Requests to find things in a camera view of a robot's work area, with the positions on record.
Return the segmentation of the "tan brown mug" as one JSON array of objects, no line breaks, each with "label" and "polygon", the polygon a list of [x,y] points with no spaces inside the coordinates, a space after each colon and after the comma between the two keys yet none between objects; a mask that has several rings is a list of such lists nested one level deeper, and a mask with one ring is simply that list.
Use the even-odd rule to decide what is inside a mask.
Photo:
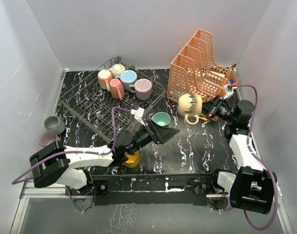
[{"label": "tan brown mug", "polygon": [[178,113],[185,119],[187,124],[196,125],[202,114],[202,105],[201,95],[187,93],[180,96],[178,100]]}]

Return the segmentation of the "lilac ceramic mug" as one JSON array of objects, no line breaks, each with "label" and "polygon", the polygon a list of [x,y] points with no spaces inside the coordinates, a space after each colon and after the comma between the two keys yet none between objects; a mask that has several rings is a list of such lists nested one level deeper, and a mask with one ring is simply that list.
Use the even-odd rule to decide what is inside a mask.
[{"label": "lilac ceramic mug", "polygon": [[134,84],[129,85],[129,91],[136,94],[140,100],[147,100],[151,96],[152,83],[148,79],[142,78]]}]

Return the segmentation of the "pink mug white inside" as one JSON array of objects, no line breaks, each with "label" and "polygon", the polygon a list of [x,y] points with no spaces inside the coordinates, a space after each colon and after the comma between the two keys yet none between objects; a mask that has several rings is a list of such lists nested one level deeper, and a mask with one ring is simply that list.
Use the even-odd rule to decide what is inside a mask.
[{"label": "pink mug white inside", "polygon": [[111,96],[115,99],[123,100],[125,89],[122,82],[119,79],[114,78],[110,81],[109,86]]}]

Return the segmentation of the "light blue textured mug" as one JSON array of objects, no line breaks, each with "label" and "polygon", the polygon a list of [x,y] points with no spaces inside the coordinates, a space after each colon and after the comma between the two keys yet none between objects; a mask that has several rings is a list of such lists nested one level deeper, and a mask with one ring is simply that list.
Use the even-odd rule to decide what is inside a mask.
[{"label": "light blue textured mug", "polygon": [[133,70],[126,70],[120,75],[120,81],[126,91],[129,90],[129,86],[137,81],[137,74]]}]

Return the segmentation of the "white speckled ceramic mug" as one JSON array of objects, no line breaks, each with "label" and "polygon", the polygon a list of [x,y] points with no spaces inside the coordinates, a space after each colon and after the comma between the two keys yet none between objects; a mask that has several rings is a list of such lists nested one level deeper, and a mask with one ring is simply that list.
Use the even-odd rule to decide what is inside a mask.
[{"label": "white speckled ceramic mug", "polygon": [[126,70],[126,68],[124,67],[124,65],[118,63],[113,65],[108,70],[111,72],[113,77],[116,77],[116,76],[120,76]]}]

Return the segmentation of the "cream pink speckled mug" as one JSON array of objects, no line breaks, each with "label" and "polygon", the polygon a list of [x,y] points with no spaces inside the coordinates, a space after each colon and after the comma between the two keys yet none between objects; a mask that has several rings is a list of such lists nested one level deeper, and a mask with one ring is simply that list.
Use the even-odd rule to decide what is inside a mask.
[{"label": "cream pink speckled mug", "polygon": [[109,70],[101,70],[98,72],[98,82],[102,89],[110,91],[110,81],[112,80],[112,74]]}]

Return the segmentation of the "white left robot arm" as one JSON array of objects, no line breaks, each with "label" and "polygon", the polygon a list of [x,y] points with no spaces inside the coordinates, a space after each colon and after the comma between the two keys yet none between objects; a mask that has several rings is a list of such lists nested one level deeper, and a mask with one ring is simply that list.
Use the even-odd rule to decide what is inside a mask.
[{"label": "white left robot arm", "polygon": [[84,195],[93,190],[93,180],[85,167],[121,165],[149,143],[164,144],[179,133],[178,129],[160,126],[149,119],[136,133],[122,130],[112,143],[93,148],[75,148],[54,141],[30,158],[34,186],[45,188],[61,184]]}]

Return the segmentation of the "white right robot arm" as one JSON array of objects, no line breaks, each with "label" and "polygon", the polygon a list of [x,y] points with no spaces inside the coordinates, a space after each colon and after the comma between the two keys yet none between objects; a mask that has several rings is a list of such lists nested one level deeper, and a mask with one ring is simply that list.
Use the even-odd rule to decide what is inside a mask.
[{"label": "white right robot arm", "polygon": [[217,194],[227,192],[231,207],[266,215],[271,210],[273,182],[277,177],[254,157],[256,151],[248,135],[248,123],[254,110],[254,104],[248,100],[239,101],[235,109],[231,109],[221,96],[203,103],[202,114],[226,121],[224,136],[239,167],[237,173],[216,169],[209,186]]}]

